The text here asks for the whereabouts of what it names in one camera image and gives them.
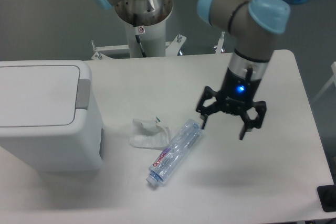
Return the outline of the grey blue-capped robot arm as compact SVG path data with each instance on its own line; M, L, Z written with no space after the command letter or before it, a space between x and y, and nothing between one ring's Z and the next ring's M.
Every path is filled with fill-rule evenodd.
M130 26L130 56L165 56L165 32L150 31L169 16L169 0L94 0L101 8L114 8ZM196 106L203 121L217 112L241 117L244 136L260 128L267 110L254 96L274 52L278 37L285 32L290 15L282 0L198 0L198 16L206 23L236 37L223 84L218 91L205 87Z

